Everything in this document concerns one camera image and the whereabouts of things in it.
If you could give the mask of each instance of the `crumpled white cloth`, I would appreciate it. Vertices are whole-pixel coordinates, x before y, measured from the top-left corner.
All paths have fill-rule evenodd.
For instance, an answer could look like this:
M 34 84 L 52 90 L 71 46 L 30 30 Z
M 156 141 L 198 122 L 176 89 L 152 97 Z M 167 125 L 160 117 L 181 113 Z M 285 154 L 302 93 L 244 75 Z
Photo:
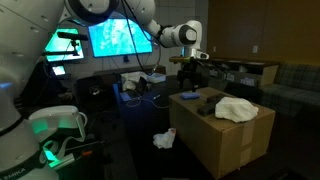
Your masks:
M 168 132 L 164 134 L 156 134 L 153 136 L 153 144 L 157 146 L 159 149 L 164 148 L 172 148 L 172 143 L 176 136 L 176 129 L 169 128 Z
M 216 104 L 215 116 L 238 123 L 252 120 L 258 111 L 259 108 L 245 99 L 224 97 Z
M 126 81 L 122 85 L 122 91 L 135 90 L 135 89 L 136 89 L 136 84 L 132 81 Z

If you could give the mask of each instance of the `white container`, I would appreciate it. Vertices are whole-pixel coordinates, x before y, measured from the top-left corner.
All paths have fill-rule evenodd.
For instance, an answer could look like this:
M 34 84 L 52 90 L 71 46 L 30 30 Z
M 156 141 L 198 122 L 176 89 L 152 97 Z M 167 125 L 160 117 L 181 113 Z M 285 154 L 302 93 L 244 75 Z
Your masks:
M 163 81 L 166 81 L 166 75 L 159 74 L 159 73 L 153 73 L 152 75 L 147 76 L 147 80 L 152 83 L 163 82 Z

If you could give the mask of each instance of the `sofa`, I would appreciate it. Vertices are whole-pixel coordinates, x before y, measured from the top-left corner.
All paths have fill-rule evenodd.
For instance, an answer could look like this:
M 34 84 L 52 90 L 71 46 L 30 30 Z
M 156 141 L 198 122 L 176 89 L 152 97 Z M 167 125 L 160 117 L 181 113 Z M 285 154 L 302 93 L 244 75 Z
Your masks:
M 320 106 L 320 66 L 280 64 L 274 84 L 261 89 L 263 106 L 294 117 L 304 106 Z

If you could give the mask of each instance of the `packing tape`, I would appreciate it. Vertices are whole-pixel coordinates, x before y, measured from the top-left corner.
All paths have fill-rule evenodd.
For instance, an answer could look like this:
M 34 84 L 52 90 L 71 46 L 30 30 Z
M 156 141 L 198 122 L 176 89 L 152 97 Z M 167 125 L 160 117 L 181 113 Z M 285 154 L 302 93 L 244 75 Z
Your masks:
M 253 138 L 254 127 L 255 120 L 248 121 L 244 124 L 240 154 L 241 166 L 247 164 L 251 159 L 251 143 Z

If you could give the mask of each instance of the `monitor screen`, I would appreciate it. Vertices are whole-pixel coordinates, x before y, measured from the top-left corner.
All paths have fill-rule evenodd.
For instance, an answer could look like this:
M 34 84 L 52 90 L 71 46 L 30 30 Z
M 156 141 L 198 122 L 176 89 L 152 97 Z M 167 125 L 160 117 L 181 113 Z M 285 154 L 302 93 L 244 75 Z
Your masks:
M 54 66 L 54 67 L 52 67 L 52 69 L 57 76 L 61 76 L 61 75 L 66 74 L 66 71 L 64 70 L 63 66 Z
M 49 52 L 58 52 L 58 51 L 73 51 L 74 48 L 71 45 L 70 39 L 59 38 L 57 33 L 58 32 L 65 32 L 65 33 L 73 33 L 78 34 L 78 30 L 75 28 L 68 28 L 68 29 L 57 29 L 56 32 L 51 37 L 49 43 L 47 44 L 45 51 Z M 46 56 L 49 62 L 55 61 L 68 61 L 68 60 L 76 60 L 76 59 L 83 59 L 83 50 L 80 43 L 80 40 L 76 40 L 78 44 L 76 46 L 76 50 L 78 52 L 78 56 L 73 54 L 66 54 L 66 55 L 48 55 Z
M 144 31 L 146 37 L 138 24 L 128 21 L 137 53 L 151 53 L 150 34 Z M 108 19 L 103 23 L 90 26 L 89 35 L 94 57 L 136 53 L 126 19 Z

